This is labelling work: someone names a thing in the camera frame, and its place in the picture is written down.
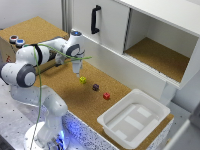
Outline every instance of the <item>red cube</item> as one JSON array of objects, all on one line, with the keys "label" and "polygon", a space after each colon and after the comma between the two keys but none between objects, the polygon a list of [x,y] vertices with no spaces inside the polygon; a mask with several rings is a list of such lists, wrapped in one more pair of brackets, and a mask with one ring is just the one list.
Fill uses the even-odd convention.
[{"label": "red cube", "polygon": [[104,93],[103,94],[103,98],[106,99],[106,100],[109,100],[110,99],[110,94],[109,93]]}]

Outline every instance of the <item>cabinet handle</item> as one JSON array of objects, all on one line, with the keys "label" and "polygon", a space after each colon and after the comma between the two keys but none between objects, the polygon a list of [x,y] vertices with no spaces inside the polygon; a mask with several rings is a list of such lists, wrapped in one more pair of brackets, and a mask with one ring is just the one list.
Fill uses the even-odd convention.
[{"label": "cabinet handle", "polygon": [[96,12],[101,10],[101,7],[96,5],[96,8],[92,10],[92,21],[91,21],[91,31],[92,34],[98,33],[100,30],[96,28]]}]

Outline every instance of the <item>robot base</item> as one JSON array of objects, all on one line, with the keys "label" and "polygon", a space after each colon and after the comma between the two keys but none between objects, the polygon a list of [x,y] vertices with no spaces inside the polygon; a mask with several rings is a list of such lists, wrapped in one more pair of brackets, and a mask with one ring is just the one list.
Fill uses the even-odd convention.
[{"label": "robot base", "polygon": [[[42,128],[43,125],[44,125],[44,122],[38,123],[37,129],[35,131],[35,135],[37,135],[38,131]],[[33,140],[32,149],[30,149],[31,148],[31,142],[32,142],[33,134],[34,134],[34,130],[35,130],[35,126],[36,126],[36,124],[33,125],[25,134],[25,137],[24,137],[24,149],[25,150],[49,150],[49,148],[47,146],[45,148],[39,147],[36,144],[35,140]],[[66,138],[65,137],[65,140],[64,140],[65,148],[68,147],[69,142],[70,142],[70,138]]]}]

